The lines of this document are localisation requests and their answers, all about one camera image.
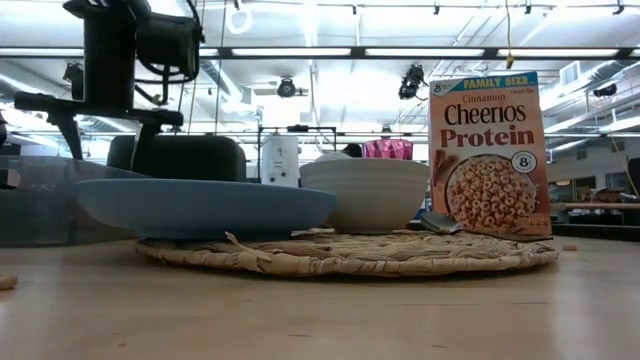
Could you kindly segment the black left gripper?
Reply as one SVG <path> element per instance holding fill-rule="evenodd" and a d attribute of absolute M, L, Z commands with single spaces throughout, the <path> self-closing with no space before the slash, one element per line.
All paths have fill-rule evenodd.
<path fill-rule="evenodd" d="M 14 105 L 19 110 L 47 112 L 75 160 L 82 160 L 82 146 L 75 115 L 137 120 L 143 123 L 134 136 L 131 169 L 142 160 L 161 132 L 160 124 L 181 125 L 176 111 L 144 110 L 133 107 L 135 26 L 126 20 L 86 18 L 84 20 L 83 98 L 63 100 L 50 95 L 18 92 Z"/>

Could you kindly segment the blue plastic plate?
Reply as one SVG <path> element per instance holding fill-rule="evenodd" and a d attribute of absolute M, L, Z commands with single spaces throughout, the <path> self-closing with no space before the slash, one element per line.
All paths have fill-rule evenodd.
<path fill-rule="evenodd" d="M 73 185 L 93 218 L 143 238 L 286 240 L 321 226 L 336 196 L 318 190 L 246 182 L 120 178 Z"/>

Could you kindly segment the red faceted plastic cup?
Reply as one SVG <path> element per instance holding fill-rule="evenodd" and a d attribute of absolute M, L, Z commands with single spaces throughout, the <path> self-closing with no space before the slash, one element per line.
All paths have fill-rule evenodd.
<path fill-rule="evenodd" d="M 363 145 L 365 158 L 413 159 L 414 143 L 403 139 L 379 139 Z"/>

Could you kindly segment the metal spoon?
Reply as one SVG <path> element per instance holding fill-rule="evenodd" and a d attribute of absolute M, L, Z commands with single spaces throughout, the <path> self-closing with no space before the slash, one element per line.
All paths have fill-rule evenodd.
<path fill-rule="evenodd" d="M 457 234 L 457 233 L 466 231 L 460 223 L 456 222 L 453 218 L 451 218 L 446 214 L 424 212 L 420 217 L 420 223 L 427 230 L 434 232 L 436 234 L 452 235 L 452 234 Z M 546 240 L 553 239 L 552 236 L 499 234 L 499 233 L 483 232 L 483 231 L 476 231 L 476 230 L 467 230 L 466 232 L 475 234 L 475 235 L 486 235 L 486 236 L 497 238 L 497 239 L 522 242 L 522 243 L 546 241 Z"/>

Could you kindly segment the Cheerios Protein cereal box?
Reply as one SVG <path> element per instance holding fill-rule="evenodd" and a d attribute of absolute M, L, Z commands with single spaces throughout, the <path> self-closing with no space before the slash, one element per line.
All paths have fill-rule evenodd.
<path fill-rule="evenodd" d="M 433 212 L 466 230 L 550 234 L 536 73 L 432 82 L 428 133 Z"/>

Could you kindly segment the black two-slot toaster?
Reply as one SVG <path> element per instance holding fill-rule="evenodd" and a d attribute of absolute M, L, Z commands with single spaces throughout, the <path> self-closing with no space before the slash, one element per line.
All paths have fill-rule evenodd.
<path fill-rule="evenodd" d="M 247 179 L 243 149 L 228 137 L 213 135 L 156 135 L 140 169 L 134 172 L 167 179 Z"/>

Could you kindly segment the brown transparent plastic tray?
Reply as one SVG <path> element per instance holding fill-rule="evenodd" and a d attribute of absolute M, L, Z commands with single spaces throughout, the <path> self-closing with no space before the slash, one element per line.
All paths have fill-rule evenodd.
<path fill-rule="evenodd" d="M 0 168 L 21 178 L 14 190 L 0 190 L 0 248 L 87 245 L 127 240 L 129 230 L 105 225 L 77 203 L 78 181 L 137 178 L 126 170 L 83 160 L 0 155 Z"/>

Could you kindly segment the white cylindrical appliance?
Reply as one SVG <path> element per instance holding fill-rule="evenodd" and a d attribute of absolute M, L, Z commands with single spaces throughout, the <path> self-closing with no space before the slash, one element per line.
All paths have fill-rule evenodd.
<path fill-rule="evenodd" d="M 262 145 L 261 183 L 265 185 L 299 186 L 298 138 L 273 134 Z"/>

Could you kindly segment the white ceramic bowl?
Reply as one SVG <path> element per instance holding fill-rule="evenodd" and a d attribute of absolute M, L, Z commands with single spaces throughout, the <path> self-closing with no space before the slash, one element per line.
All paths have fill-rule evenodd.
<path fill-rule="evenodd" d="M 381 234 L 400 230 L 424 202 L 430 169 L 419 162 L 344 158 L 300 168 L 302 186 L 336 196 L 326 225 L 342 233 Z"/>

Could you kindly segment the round woven straw placemat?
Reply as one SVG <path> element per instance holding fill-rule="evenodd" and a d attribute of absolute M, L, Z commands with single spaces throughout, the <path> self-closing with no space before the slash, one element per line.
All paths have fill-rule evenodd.
<path fill-rule="evenodd" d="M 283 277 L 350 275 L 426 277 L 460 272 L 520 270 L 555 262 L 547 239 L 510 240 L 459 232 L 396 231 L 387 235 L 301 232 L 288 240 L 220 242 L 140 239 L 136 252 L 163 263 L 250 271 Z"/>

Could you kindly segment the background wooden table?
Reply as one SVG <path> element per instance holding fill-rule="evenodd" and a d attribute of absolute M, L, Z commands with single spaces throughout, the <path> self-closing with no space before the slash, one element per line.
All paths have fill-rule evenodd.
<path fill-rule="evenodd" d="M 554 236 L 614 240 L 640 243 L 640 203 L 553 203 L 556 222 L 552 223 Z M 601 214 L 590 214 L 589 221 L 570 223 L 571 210 L 618 211 L 621 214 L 620 225 L 596 224 L 594 220 Z"/>

